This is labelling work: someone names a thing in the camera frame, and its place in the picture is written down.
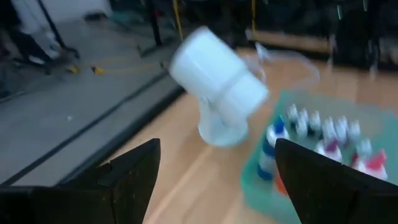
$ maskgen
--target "green tray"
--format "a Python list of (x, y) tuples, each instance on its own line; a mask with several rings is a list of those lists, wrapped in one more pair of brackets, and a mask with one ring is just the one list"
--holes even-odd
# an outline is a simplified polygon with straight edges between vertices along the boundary
[[(306, 91), (285, 90), (280, 94), (269, 123), (272, 123), (278, 115), (282, 115), (287, 120), (286, 110), (293, 103), (296, 104), (298, 110), (306, 108), (309, 115), (316, 110), (319, 111), (322, 121), (329, 116), (338, 118), (343, 115), (349, 122), (359, 120), (362, 135), (371, 140), (373, 152), (383, 148), (387, 154), (385, 165), (389, 175), (387, 181), (398, 185), (398, 170), (395, 169), (398, 161), (396, 151), (398, 138), (395, 137), (398, 119), (392, 111), (381, 110), (373, 105), (356, 105), (348, 100), (314, 95)], [(272, 217), (279, 223), (300, 223), (290, 199), (278, 193), (274, 189), (273, 182), (264, 181), (257, 175), (257, 162), (267, 127), (268, 125), (264, 127), (260, 141), (242, 171), (241, 185), (245, 201), (251, 208)], [(317, 143), (309, 139), (299, 140), (290, 129), (288, 131), (290, 140), (309, 149), (313, 149)], [(343, 162), (348, 165), (354, 152), (353, 147), (342, 149), (341, 152)]]

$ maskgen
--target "person's leg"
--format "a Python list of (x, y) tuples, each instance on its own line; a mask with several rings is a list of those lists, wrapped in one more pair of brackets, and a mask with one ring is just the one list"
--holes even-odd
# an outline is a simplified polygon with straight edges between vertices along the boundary
[(7, 49), (6, 45), (4, 44), (4, 41), (0, 33), (0, 58), (8, 57), (9, 55), (10, 51)]
[(7, 32), (25, 60), (35, 63), (45, 63), (52, 60), (31, 35), (21, 32), (18, 28), (10, 28)]

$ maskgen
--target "wooden table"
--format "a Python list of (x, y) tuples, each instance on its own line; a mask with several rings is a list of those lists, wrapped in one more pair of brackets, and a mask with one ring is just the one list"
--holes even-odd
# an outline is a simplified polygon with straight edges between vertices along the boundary
[[(250, 54), (240, 50), (240, 54)], [(321, 81), (310, 91), (358, 103), (395, 107), (398, 112), (398, 74), (368, 73), (355, 69), (335, 68), (315, 63), (321, 71)], [(269, 101), (278, 98), (281, 89), (290, 88), (306, 77), (308, 70), (297, 62), (277, 62), (264, 65)], [(197, 130), (199, 112), (196, 99), (184, 95), (168, 110), (151, 122), (138, 135), (115, 153), (116, 157), (151, 138), (160, 138), (162, 158), (159, 176), (152, 194), (144, 223), (170, 224), (241, 224), (275, 223), (244, 204), (239, 177), (246, 159), (272, 113), (265, 104), (250, 119), (250, 135), (242, 145), (218, 149), (205, 144)]]

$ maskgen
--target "white bottle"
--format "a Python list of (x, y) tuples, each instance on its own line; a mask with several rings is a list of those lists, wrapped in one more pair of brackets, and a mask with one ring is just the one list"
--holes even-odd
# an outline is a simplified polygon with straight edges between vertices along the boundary
[(344, 127), (345, 129), (348, 128), (348, 121), (347, 121), (347, 118), (346, 118), (345, 116), (342, 116), (342, 117), (337, 121), (337, 123), (338, 123), (340, 126)]
[(350, 124), (347, 131), (348, 139), (353, 144), (356, 144), (361, 138), (361, 127), (359, 126), (359, 121), (354, 121)]
[(347, 126), (344, 123), (338, 122), (336, 124), (336, 138), (340, 146), (347, 143)]
[(310, 119), (310, 128), (312, 131), (320, 131), (321, 130), (321, 117), (319, 112), (316, 111), (312, 114)]
[(290, 125), (295, 125), (298, 117), (299, 113), (297, 112), (296, 105), (290, 106), (289, 110), (287, 111), (287, 119), (289, 119)]
[(370, 139), (363, 139), (356, 147), (358, 158), (368, 160), (372, 154), (372, 144)]
[(303, 117), (299, 117), (296, 124), (297, 137), (305, 138), (308, 135), (307, 121)]
[(337, 138), (336, 130), (333, 125), (333, 120), (328, 118), (322, 126), (323, 138), (326, 142), (331, 142)]
[(305, 123), (308, 123), (308, 113), (305, 108), (303, 108), (303, 110), (300, 112), (298, 118), (304, 120)]

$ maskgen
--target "white cylindrical object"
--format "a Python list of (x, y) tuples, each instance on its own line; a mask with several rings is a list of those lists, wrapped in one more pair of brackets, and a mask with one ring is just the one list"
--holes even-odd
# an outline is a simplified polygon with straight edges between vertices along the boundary
[(207, 27), (197, 29), (178, 48), (169, 72), (189, 93), (207, 98), (230, 125), (241, 124), (268, 96), (244, 61)]

